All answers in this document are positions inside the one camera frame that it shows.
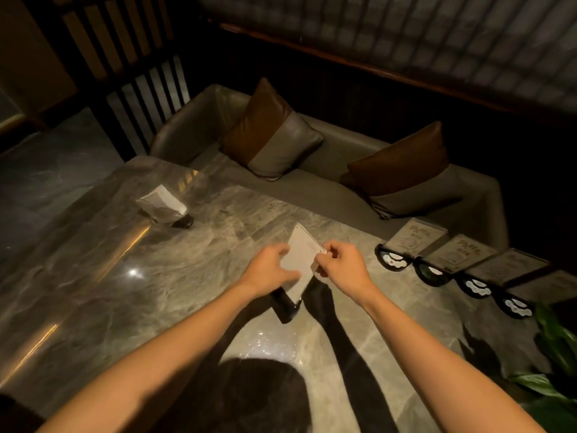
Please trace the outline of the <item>grey sofa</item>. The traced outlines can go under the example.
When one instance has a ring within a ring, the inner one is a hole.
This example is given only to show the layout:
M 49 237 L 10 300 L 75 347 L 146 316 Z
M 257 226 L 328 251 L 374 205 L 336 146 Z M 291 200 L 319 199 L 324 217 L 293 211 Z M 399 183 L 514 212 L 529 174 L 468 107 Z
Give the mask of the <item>grey sofa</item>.
M 230 159 L 221 138 L 237 123 L 250 96 L 211 85 L 190 100 L 157 132 L 150 155 L 275 197 L 389 239 L 407 220 L 420 217 L 498 251 L 509 247 L 507 219 L 498 181 L 454 164 L 437 176 L 401 191 L 364 198 L 344 178 L 347 165 L 390 144 L 299 114 L 323 141 L 276 181 L 267 181 Z

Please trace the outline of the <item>person's left hand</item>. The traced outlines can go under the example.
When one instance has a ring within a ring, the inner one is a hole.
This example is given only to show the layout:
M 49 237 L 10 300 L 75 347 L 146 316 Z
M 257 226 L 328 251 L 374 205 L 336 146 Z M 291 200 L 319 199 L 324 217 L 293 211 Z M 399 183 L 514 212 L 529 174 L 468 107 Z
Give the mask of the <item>person's left hand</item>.
M 282 268 L 280 261 L 289 250 L 290 246 L 286 243 L 270 244 L 252 258 L 238 281 L 250 299 L 266 296 L 283 286 L 276 283 L 276 269 Z

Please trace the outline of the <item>acrylic table sign black base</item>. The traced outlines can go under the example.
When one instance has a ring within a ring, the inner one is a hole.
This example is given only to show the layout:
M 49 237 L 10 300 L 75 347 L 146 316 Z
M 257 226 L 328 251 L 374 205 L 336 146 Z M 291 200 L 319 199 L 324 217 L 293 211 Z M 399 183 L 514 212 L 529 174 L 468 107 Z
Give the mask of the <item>acrylic table sign black base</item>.
M 485 299 L 493 290 L 519 277 L 544 269 L 550 262 L 521 250 L 509 248 L 455 275 L 458 287 L 474 299 Z
M 494 302 L 506 316 L 529 319 L 537 303 L 558 306 L 577 299 L 577 275 L 559 269 L 510 289 L 495 287 L 492 291 Z
M 377 245 L 374 254 L 385 269 L 400 272 L 447 233 L 445 227 L 420 218 L 411 218 L 386 243 Z
M 416 257 L 413 268 L 430 287 L 442 287 L 461 272 L 496 254 L 497 251 L 463 234 L 454 236 L 425 257 Z
M 134 203 L 158 225 L 187 229 L 194 223 L 188 207 L 163 184 Z
M 318 265 L 317 254 L 325 254 L 321 243 L 303 225 L 296 223 L 288 240 L 290 250 L 280 259 L 281 268 L 298 271 L 297 281 L 285 282 L 270 293 L 272 308 L 282 324 L 289 323 L 299 312 L 302 296 L 310 281 L 315 277 Z

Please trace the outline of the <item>green plant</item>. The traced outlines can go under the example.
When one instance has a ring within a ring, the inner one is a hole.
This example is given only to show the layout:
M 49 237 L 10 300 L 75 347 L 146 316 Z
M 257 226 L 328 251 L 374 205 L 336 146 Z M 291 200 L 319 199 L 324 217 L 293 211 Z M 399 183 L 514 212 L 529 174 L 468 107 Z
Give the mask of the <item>green plant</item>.
M 522 407 L 547 433 L 577 433 L 577 335 L 549 306 L 538 303 L 534 317 L 534 342 L 551 371 L 517 373 L 509 381 L 534 394 Z

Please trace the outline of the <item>dark slatted wooden partition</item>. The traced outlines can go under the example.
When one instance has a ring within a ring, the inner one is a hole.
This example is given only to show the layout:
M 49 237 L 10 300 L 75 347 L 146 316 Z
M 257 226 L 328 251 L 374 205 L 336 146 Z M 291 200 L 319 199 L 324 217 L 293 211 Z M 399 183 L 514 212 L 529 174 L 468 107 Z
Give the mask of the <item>dark slatted wooden partition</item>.
M 21 0 L 124 162 L 184 106 L 169 0 Z

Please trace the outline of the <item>person's right forearm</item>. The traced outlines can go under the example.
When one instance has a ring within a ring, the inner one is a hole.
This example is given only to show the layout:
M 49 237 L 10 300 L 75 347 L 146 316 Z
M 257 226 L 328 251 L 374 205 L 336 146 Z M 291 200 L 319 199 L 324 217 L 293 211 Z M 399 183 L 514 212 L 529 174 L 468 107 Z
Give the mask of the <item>person's right forearm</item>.
M 370 283 L 358 304 L 444 433 L 546 433 L 505 391 Z

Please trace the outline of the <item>brown and grey cushion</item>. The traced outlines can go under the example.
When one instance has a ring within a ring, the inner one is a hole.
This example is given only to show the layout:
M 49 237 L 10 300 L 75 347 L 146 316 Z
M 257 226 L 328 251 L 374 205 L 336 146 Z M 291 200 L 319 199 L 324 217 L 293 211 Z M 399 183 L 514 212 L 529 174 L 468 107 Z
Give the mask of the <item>brown and grey cushion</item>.
M 436 121 L 367 157 L 347 164 L 340 183 L 364 198 L 380 218 L 438 210 L 465 197 Z
M 221 150 L 260 179 L 274 182 L 323 141 L 324 136 L 262 78 L 238 122 L 222 137 Z

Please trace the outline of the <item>person's left forearm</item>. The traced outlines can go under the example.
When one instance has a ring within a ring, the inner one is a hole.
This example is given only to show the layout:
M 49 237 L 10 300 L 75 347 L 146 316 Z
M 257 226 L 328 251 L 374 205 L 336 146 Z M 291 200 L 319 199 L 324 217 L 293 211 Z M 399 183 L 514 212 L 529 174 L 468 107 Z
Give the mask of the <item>person's left forearm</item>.
M 242 280 L 113 364 L 45 422 L 37 433 L 127 433 L 146 429 L 252 301 L 275 287 Z

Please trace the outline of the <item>person's right hand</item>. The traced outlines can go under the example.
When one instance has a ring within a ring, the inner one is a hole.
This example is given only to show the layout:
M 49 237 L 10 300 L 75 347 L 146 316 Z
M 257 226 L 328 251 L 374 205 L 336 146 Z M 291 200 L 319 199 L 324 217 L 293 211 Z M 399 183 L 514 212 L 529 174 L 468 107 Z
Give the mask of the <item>person's right hand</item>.
M 325 252 L 318 253 L 315 259 L 333 259 L 333 266 L 331 276 L 321 277 L 328 278 L 358 306 L 365 308 L 378 289 L 360 251 L 353 244 L 337 240 L 330 240 L 323 247 Z

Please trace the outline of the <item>grid patterned window screen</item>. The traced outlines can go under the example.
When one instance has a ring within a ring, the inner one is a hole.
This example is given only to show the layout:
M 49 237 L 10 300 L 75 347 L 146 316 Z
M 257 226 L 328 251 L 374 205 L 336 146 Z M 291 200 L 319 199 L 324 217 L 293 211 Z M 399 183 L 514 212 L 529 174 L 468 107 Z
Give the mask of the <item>grid patterned window screen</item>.
M 198 0 L 221 23 L 577 116 L 577 0 Z

